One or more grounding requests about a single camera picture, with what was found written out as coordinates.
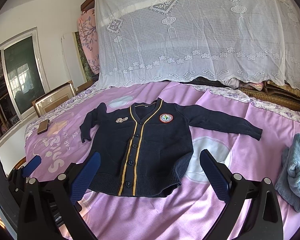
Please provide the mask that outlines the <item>window with white frame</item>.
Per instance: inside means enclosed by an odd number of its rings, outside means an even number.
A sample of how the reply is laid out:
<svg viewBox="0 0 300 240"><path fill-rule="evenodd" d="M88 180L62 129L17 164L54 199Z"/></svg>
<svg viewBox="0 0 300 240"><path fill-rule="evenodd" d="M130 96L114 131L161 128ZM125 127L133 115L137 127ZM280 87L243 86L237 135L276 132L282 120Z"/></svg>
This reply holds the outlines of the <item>window with white frame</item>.
<svg viewBox="0 0 300 240"><path fill-rule="evenodd" d="M0 44L0 146L34 117L33 100L49 89L37 28Z"/></svg>

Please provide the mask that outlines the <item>white foam board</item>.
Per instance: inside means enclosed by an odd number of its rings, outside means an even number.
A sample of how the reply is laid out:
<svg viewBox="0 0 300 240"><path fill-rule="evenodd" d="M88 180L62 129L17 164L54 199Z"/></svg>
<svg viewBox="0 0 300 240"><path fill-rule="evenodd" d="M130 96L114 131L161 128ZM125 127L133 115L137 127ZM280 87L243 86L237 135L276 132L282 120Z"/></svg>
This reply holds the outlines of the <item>white foam board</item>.
<svg viewBox="0 0 300 240"><path fill-rule="evenodd" d="M76 90L87 82L81 62L75 33L66 33L61 37L64 61L70 79Z"/></svg>

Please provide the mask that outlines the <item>navy knit school cardigan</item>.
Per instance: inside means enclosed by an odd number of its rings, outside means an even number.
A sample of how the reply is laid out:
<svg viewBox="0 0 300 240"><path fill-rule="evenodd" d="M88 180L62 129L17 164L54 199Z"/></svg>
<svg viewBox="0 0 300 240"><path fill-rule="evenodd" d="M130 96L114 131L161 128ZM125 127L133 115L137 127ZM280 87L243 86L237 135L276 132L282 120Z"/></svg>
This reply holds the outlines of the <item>navy knit school cardigan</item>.
<svg viewBox="0 0 300 240"><path fill-rule="evenodd" d="M156 99L109 112L104 103L80 126L100 166L89 189L121 197L167 197L181 185L193 155L191 127L261 139L249 121L199 105Z"/></svg>

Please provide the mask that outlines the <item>pink floral quilt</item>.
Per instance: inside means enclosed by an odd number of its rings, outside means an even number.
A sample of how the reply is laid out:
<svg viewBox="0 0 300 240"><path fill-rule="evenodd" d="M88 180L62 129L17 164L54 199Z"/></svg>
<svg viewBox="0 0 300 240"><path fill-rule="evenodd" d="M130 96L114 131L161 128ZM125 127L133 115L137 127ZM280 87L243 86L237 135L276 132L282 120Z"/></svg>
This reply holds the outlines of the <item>pink floral quilt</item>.
<svg viewBox="0 0 300 240"><path fill-rule="evenodd" d="M77 27L83 52L94 74L100 72L98 35L96 31L95 10L89 9L77 20Z"/></svg>

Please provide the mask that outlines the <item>brown smartphone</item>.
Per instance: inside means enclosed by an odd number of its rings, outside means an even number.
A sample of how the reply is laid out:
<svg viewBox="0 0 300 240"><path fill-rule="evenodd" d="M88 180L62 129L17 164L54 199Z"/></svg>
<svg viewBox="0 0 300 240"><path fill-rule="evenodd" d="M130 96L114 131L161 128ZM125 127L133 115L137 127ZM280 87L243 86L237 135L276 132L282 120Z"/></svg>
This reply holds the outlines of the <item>brown smartphone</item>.
<svg viewBox="0 0 300 240"><path fill-rule="evenodd" d="M46 132L48 130L49 123L50 123L49 119L46 119L46 120L42 121L39 124L39 127L37 129L37 134L42 134L42 133Z"/></svg>

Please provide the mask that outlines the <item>light blue fleece garment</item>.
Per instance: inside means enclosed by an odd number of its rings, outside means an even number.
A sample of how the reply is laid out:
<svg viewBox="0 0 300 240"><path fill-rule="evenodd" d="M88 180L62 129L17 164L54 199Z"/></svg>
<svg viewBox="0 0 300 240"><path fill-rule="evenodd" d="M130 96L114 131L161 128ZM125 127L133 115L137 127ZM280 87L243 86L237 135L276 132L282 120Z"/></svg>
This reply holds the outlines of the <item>light blue fleece garment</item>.
<svg viewBox="0 0 300 240"><path fill-rule="evenodd" d="M283 150L282 170L275 190L296 212L300 212L300 133L294 135L291 146Z"/></svg>

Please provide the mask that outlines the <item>pink satin bedspread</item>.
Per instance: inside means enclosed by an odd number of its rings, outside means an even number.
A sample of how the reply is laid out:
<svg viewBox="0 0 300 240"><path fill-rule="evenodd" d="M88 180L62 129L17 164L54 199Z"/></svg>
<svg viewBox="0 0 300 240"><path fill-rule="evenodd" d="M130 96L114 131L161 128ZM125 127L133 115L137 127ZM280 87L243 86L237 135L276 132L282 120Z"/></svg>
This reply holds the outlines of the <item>pink satin bedspread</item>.
<svg viewBox="0 0 300 240"><path fill-rule="evenodd" d="M76 183L98 239L289 239L300 213L276 182L296 151L300 115L243 94L177 82L90 90L26 131L32 173L52 181L98 161Z"/></svg>

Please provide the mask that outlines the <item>white lace cover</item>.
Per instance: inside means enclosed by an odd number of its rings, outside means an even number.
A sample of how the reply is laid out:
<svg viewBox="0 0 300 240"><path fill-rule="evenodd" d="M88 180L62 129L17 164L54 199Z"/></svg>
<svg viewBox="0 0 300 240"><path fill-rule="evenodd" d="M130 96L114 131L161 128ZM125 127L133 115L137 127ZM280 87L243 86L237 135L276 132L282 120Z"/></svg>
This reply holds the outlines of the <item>white lace cover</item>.
<svg viewBox="0 0 300 240"><path fill-rule="evenodd" d="M300 89L294 0L95 0L98 87L198 77Z"/></svg>

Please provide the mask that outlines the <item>green patterned board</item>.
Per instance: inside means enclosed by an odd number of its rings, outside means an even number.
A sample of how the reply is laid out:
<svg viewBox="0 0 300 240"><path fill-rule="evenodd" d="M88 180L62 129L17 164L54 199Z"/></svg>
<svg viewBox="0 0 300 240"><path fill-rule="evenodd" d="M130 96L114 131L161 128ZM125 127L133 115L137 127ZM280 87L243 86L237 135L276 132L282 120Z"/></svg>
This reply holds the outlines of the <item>green patterned board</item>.
<svg viewBox="0 0 300 240"><path fill-rule="evenodd" d="M77 43L77 48L78 48L78 53L79 53L79 58L83 67L83 72L85 74L86 80L91 81L92 80L92 72L89 66L89 63L87 62L87 58L85 57L85 53L82 48L82 44L80 41L79 37L79 32L75 32L75 38L76 38L76 43Z"/></svg>

